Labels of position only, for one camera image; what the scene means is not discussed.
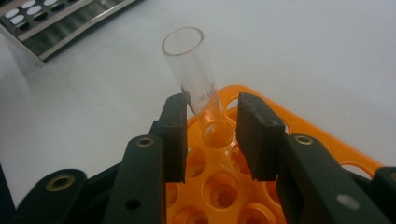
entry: test tube rack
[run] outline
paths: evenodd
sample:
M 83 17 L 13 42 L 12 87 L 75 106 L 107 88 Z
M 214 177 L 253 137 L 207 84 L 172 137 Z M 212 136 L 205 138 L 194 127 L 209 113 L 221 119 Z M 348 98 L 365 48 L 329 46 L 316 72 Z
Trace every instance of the test tube rack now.
M 354 167 L 369 176 L 381 166 L 377 161 L 360 153 L 308 121 L 240 85 L 219 91 L 224 117 L 235 129 L 239 92 L 262 98 L 282 119 L 287 134 L 304 133 L 318 139 L 337 162 Z M 276 193 L 276 181 L 252 180 L 247 161 L 236 139 L 224 148 L 213 148 L 204 143 L 195 120 L 188 122 L 186 183 L 166 183 L 167 223 L 286 223 Z
M 0 0 L 0 33 L 38 65 L 136 0 Z

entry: rack hole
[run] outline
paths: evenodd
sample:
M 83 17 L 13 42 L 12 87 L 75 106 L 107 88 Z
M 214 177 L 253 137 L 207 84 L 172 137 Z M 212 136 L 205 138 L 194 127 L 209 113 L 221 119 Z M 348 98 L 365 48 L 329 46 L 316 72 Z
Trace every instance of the rack hole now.
M 172 206 L 177 199 L 178 188 L 175 183 L 166 183 L 166 208 Z
M 27 28 L 29 28 L 30 24 L 29 22 L 23 21 L 22 23 L 17 25 L 17 29 L 19 29 L 20 31 L 25 31 L 27 30 Z
M 203 141 L 208 147 L 224 148 L 231 144 L 235 131 L 230 123 L 226 121 L 213 122 L 209 124 L 202 134 Z
M 21 22 L 23 21 L 23 19 L 24 19 L 24 16 L 18 15 L 18 16 L 16 16 L 16 17 L 12 18 L 12 19 L 9 20 L 9 21 L 11 21 L 12 24 L 16 25 L 16 24 L 18 24 L 18 23 L 21 23 Z
M 126 204 L 125 204 L 125 208 L 130 211 L 134 211 L 138 207 L 140 207 L 140 201 L 137 199 L 128 200 L 128 202 L 126 202 Z
M 27 9 L 26 14 L 28 15 L 35 15 L 37 12 L 39 12 L 41 10 L 41 6 L 35 6 L 35 7 L 31 7 L 29 9 Z
M 218 209 L 232 206 L 238 197 L 238 187 L 233 176 L 219 173 L 204 183 L 204 198 L 207 203 Z
M 186 177 L 196 177 L 206 168 L 206 156 L 200 149 L 192 148 L 187 155 L 186 163 Z
M 275 224 L 274 214 L 260 203 L 248 204 L 242 209 L 238 224 Z
M 209 218 L 197 207 L 187 206 L 175 215 L 174 224 L 209 224 Z
M 33 17 L 33 21 L 43 21 L 48 16 L 47 12 L 40 12 Z
M 62 8 L 64 8 L 64 3 L 60 3 L 60 4 L 55 4 L 54 6 L 52 6 L 50 8 L 51 11 L 59 11 Z
M 243 175 L 251 175 L 244 154 L 239 147 L 233 148 L 230 153 L 230 162 L 233 168 Z
M 20 11 L 17 8 L 13 8 L 8 13 L 6 13 L 6 17 L 8 19 L 13 18 L 14 16 L 16 16 L 18 14 L 18 12 L 20 12 Z
M 227 116 L 229 119 L 236 121 L 238 118 L 238 99 L 231 100 L 230 103 L 227 104 Z
M 265 182 L 265 188 L 268 192 L 268 196 L 275 202 L 280 203 L 279 197 L 276 192 L 276 181 L 267 181 Z
M 50 5 L 55 4 L 57 1 L 58 1 L 58 0 L 45 0 L 45 1 L 44 1 L 44 5 L 45 5 L 45 6 L 50 6 Z
M 22 4 L 22 8 L 26 9 L 35 5 L 35 0 L 30 0 Z

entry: test tube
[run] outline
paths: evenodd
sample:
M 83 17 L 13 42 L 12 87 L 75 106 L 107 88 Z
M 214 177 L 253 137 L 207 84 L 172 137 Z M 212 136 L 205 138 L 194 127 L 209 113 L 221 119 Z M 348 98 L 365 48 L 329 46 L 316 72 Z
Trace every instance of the test tube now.
M 184 27 L 169 34 L 162 45 L 166 61 L 210 147 L 226 147 L 233 130 L 226 122 L 218 96 L 204 33 Z

